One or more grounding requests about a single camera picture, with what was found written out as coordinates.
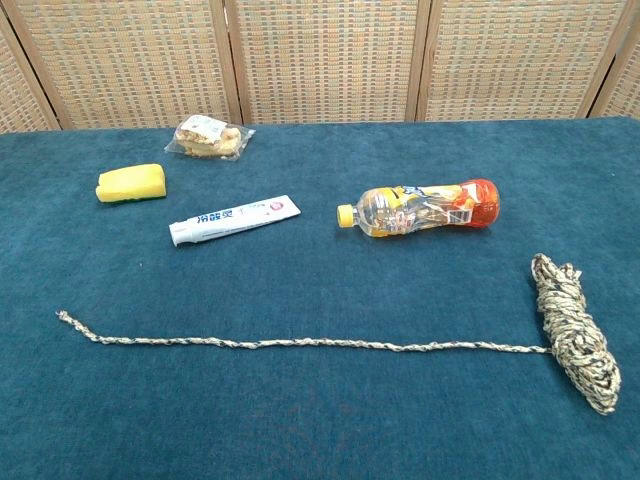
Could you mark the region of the white toothpaste tube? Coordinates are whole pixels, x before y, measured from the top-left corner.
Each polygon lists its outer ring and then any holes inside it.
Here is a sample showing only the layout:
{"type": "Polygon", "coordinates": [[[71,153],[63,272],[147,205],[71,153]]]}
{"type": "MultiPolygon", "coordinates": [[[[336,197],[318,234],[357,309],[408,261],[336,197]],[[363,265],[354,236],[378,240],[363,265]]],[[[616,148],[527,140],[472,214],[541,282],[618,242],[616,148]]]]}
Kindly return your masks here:
{"type": "Polygon", "coordinates": [[[200,243],[250,230],[300,215],[288,195],[200,214],[169,225],[175,246],[200,243]]]}

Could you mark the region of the orange small object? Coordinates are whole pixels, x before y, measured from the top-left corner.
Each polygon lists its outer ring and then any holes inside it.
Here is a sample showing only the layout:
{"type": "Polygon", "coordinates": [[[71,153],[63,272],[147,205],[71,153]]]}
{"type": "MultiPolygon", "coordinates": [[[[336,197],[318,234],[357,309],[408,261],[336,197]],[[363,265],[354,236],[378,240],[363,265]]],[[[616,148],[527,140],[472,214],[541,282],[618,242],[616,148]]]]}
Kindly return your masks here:
{"type": "Polygon", "coordinates": [[[497,220],[499,212],[499,190],[487,179],[374,188],[365,191],[356,203],[336,208],[339,227],[357,226],[374,238],[443,226],[484,228],[497,220]]]}

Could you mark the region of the clear snack bag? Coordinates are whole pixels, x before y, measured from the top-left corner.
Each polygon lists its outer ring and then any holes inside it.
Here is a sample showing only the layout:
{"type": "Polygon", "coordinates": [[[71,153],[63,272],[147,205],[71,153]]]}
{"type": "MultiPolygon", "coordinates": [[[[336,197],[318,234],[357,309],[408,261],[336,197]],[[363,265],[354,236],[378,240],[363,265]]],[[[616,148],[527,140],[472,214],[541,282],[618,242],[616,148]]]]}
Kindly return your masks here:
{"type": "Polygon", "coordinates": [[[255,130],[206,115],[190,115],[176,127],[167,153],[235,161],[243,153],[255,130]]]}

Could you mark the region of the woven folding screen panel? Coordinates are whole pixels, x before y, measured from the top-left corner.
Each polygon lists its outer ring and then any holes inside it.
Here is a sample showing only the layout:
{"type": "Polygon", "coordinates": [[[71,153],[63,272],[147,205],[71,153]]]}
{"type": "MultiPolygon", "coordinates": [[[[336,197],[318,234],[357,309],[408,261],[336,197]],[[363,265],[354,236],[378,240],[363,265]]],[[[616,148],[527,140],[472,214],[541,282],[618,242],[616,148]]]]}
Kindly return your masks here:
{"type": "Polygon", "coordinates": [[[56,114],[0,3],[0,134],[59,129],[56,114]]]}
{"type": "Polygon", "coordinates": [[[432,0],[223,0],[246,124],[412,122],[432,0]]]}
{"type": "Polygon", "coordinates": [[[640,0],[429,0],[419,121],[588,116],[640,0]]]}
{"type": "Polygon", "coordinates": [[[640,24],[627,34],[589,116],[640,120],[640,24]]]}
{"type": "Polygon", "coordinates": [[[0,0],[63,130],[242,120],[225,0],[0,0]]]}

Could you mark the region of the blue table cloth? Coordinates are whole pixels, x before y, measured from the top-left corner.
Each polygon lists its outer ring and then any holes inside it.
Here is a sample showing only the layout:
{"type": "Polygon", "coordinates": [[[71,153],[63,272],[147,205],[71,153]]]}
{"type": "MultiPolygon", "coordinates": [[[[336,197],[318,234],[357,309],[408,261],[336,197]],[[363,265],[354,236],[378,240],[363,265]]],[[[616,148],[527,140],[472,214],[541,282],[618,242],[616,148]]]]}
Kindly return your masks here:
{"type": "Polygon", "coordinates": [[[260,125],[236,161],[171,129],[0,135],[0,480],[640,480],[640,121],[260,125]],[[100,202],[159,164],[166,196],[100,202]],[[370,189],[493,182],[497,220],[374,238],[370,189]],[[301,214],[175,246],[169,225],[301,214]],[[530,262],[582,273],[621,371],[596,413],[549,355],[237,350],[98,334],[542,345],[530,262]]]}

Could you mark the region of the yellow sponge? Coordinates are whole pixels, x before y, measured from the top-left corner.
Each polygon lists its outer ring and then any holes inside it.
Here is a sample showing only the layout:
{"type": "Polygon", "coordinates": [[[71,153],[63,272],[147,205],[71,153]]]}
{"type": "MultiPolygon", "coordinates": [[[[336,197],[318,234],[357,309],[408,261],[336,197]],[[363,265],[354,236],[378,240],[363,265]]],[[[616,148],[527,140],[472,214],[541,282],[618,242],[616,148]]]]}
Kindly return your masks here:
{"type": "Polygon", "coordinates": [[[162,198],[166,196],[165,173],[159,164],[141,164],[101,173],[95,189],[100,202],[162,198]]]}

